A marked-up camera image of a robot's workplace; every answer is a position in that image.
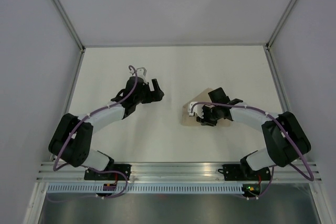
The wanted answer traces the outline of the beige cloth napkin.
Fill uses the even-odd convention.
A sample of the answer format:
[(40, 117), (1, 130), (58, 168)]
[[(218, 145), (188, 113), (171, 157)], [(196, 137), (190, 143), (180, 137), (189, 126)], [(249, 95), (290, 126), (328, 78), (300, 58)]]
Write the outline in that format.
[(190, 99), (182, 106), (182, 116), (181, 116), (181, 125), (182, 126), (200, 126), (196, 121), (195, 116), (189, 116), (188, 106), (191, 102), (211, 102), (211, 99), (208, 95), (209, 92), (213, 91), (212, 88), (206, 88), (204, 91), (199, 93), (194, 98)]

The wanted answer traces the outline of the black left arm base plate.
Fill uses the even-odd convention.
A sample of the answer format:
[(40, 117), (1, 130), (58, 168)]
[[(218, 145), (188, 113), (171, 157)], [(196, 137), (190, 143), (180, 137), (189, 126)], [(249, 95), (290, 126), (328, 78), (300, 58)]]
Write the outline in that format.
[(89, 168), (84, 175), (87, 181), (128, 181), (131, 175), (130, 164), (112, 164), (107, 166), (103, 171)]

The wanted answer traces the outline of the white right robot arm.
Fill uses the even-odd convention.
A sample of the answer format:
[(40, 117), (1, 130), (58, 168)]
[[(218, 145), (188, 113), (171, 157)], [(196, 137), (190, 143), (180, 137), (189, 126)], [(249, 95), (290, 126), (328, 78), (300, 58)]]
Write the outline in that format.
[(286, 167), (301, 159), (307, 168), (305, 178), (313, 174), (304, 155), (311, 144), (295, 115), (289, 111), (270, 113), (253, 107), (241, 99), (230, 99), (223, 88), (208, 93), (208, 102), (190, 102), (188, 113), (202, 126), (216, 126), (221, 119), (238, 122), (262, 133), (266, 147), (240, 160), (239, 173), (244, 180), (252, 180), (269, 171), (270, 167)]

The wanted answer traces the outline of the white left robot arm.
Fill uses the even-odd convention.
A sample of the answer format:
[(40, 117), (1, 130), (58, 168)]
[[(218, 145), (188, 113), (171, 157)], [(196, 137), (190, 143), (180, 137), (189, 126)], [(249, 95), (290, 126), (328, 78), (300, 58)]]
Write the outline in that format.
[(63, 115), (48, 145), (49, 152), (57, 157), (54, 170), (63, 167), (57, 165), (62, 159), (73, 167), (92, 168), (104, 180), (112, 178), (114, 160), (91, 148), (92, 137), (104, 127), (126, 119), (137, 105), (161, 101), (164, 92), (156, 79), (151, 81), (153, 90), (145, 77), (132, 76), (107, 105), (86, 115)]

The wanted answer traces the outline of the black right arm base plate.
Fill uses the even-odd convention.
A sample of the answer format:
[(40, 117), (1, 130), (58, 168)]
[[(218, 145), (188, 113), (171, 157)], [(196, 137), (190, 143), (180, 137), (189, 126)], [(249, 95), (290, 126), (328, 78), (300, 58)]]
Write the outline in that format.
[(245, 169), (239, 164), (223, 164), (217, 170), (223, 175), (226, 182), (262, 182), (270, 181), (271, 171), (269, 168), (262, 168), (258, 171)]

